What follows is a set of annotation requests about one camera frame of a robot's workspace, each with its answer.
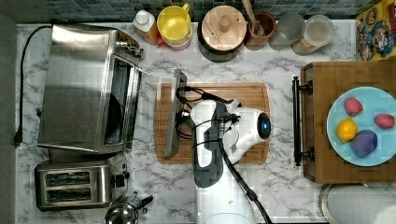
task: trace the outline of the tray handle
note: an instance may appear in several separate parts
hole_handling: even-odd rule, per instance
[[[298,77],[292,81],[293,90],[293,130],[294,130],[294,160],[296,166],[301,165],[302,157],[307,157],[311,161],[315,160],[315,148],[310,147],[306,152],[301,150],[301,125],[300,125],[300,91],[305,91],[308,95],[314,93],[314,82],[309,80],[305,85],[300,86]]]

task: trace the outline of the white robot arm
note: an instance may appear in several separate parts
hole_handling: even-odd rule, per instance
[[[204,100],[190,113],[198,224],[257,223],[249,198],[227,166],[221,147],[230,162],[236,163],[252,146],[269,137],[271,123],[263,111],[237,105],[236,100],[227,105]]]

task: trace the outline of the blue plate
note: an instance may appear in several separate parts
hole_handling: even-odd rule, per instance
[[[342,143],[336,135],[338,123],[349,118],[344,109],[344,102],[349,97],[355,97],[363,105],[363,111],[352,117],[358,126],[358,132],[371,130],[377,135],[377,148],[365,157],[356,156],[352,152],[350,142]],[[327,117],[327,136],[338,155],[355,165],[375,166],[388,161],[396,154],[396,128],[384,130],[376,126],[374,118],[378,114],[390,114],[396,118],[396,100],[385,91],[372,87],[359,87],[338,97]]]

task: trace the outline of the white marble surface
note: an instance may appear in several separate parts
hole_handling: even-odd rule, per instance
[[[354,57],[353,21],[334,21],[336,35],[332,43],[310,56],[301,57],[291,49],[274,51],[265,46],[258,51],[242,47],[227,63],[212,63],[201,55],[194,36],[191,45],[182,51],[145,44],[131,23],[114,24],[136,38],[146,51],[140,67],[151,69],[180,68],[189,82],[263,82],[267,86],[271,121],[270,152],[266,163],[241,164],[238,169],[257,192],[260,201],[274,222],[324,222],[318,209],[320,185],[303,177],[301,167],[294,165],[292,133],[293,76],[313,61],[351,60]],[[38,25],[19,25],[17,77],[22,46]],[[51,30],[42,30],[32,39],[25,60],[23,108],[23,144],[17,149],[17,215],[18,223],[104,223],[106,209],[42,213],[35,206],[35,166],[47,159],[47,150],[36,146],[39,118],[35,110],[42,106],[44,85],[50,55]],[[143,77],[136,120],[134,150],[125,153],[131,169],[129,193],[134,190],[152,194],[154,202],[142,223],[192,223],[194,218],[194,183],[191,165],[164,165],[157,161],[153,141],[153,100],[155,82]],[[394,195],[395,185],[382,188]],[[256,217],[263,223],[259,210]]]

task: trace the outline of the yellow container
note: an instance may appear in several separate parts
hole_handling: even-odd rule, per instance
[[[167,44],[178,46],[186,43],[191,37],[191,18],[189,4],[183,7],[166,7],[157,20],[158,31]]]

